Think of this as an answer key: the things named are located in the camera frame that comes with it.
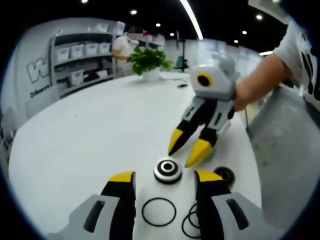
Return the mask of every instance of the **rubber ring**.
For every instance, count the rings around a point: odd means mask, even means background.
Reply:
[[[182,221],[182,232],[183,232],[183,234],[186,235],[188,238],[191,238],[191,239],[201,239],[201,235],[200,236],[190,236],[189,234],[186,233],[184,225],[185,225],[186,220],[188,219],[188,216],[189,216],[189,214]]]
[[[195,207],[195,206],[197,206],[198,204],[196,203],[196,204],[194,204],[191,208],[190,208],[190,210],[189,210],[189,214],[188,214],[188,220],[189,220],[189,223],[191,224],[191,226],[192,227],[194,227],[194,228],[196,228],[196,229],[200,229],[200,226],[197,226],[197,225],[195,225],[192,221],[191,221],[191,213],[193,213],[193,212],[197,212],[197,211],[192,211],[193,210],[193,208]]]
[[[159,224],[159,225],[158,225],[158,224],[153,224],[152,222],[149,222],[149,221],[146,219],[145,214],[144,214],[145,207],[146,207],[149,203],[151,203],[152,201],[155,201],[155,200],[163,200],[163,201],[166,201],[166,202],[170,203],[170,204],[173,206],[174,215],[173,215],[173,218],[172,218],[169,222],[167,222],[167,223],[165,223],[165,224]],[[146,202],[143,204],[141,213],[142,213],[142,218],[143,218],[143,220],[144,220],[147,224],[149,224],[149,225],[151,225],[151,226],[153,226],[153,227],[165,227],[165,226],[168,226],[169,224],[171,224],[171,223],[176,219],[177,209],[176,209],[176,206],[173,204],[173,202],[170,201],[169,199],[166,199],[166,198],[163,198],[163,197],[154,197],[154,198],[149,199],[148,201],[146,201]]]

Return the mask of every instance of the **wall lettering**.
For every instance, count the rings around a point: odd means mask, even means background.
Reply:
[[[45,91],[45,90],[47,90],[49,88],[50,88],[50,85],[48,84],[48,85],[46,85],[46,86],[44,86],[44,87],[42,87],[40,89],[36,89],[33,92],[30,92],[30,97],[33,98],[34,96],[42,93],[43,91]]]
[[[35,61],[29,62],[26,65],[26,71],[31,83],[35,83],[40,78],[43,79],[49,76],[48,57],[40,57]]]

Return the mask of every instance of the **person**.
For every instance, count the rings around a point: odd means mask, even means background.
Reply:
[[[248,104],[262,98],[282,81],[297,80],[307,91],[303,98],[320,111],[320,74],[317,58],[305,34],[291,21],[286,34],[272,54],[265,57],[255,70],[235,86],[234,109],[242,111]]]
[[[112,57],[115,58],[118,77],[126,75],[126,63],[133,53],[135,46],[139,44],[138,40],[143,37],[143,30],[140,27],[130,27],[128,32],[119,36],[112,45]]]

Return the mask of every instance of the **black and white disc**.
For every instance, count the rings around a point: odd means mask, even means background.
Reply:
[[[173,158],[162,158],[153,170],[155,178],[163,184],[175,184],[182,177],[182,168]]]

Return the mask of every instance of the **storage bin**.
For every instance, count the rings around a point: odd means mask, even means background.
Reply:
[[[97,26],[96,26],[96,29],[99,31],[99,32],[104,32],[106,33],[108,31],[108,24],[107,23],[99,23]]]
[[[72,86],[82,84],[84,82],[84,71],[74,71],[69,76],[69,82]]]
[[[103,42],[99,44],[99,54],[109,54],[111,43]]]
[[[114,33],[117,34],[117,35],[124,34],[125,26],[126,26],[125,23],[123,23],[121,21],[117,21],[116,25],[115,25],[115,28],[114,28]]]
[[[79,59],[84,56],[84,45],[75,45],[71,47],[71,58]]]
[[[56,61],[58,63],[67,61],[70,56],[70,47],[64,47],[56,50]]]
[[[89,43],[85,45],[85,55],[92,56],[98,54],[98,44],[97,43]]]

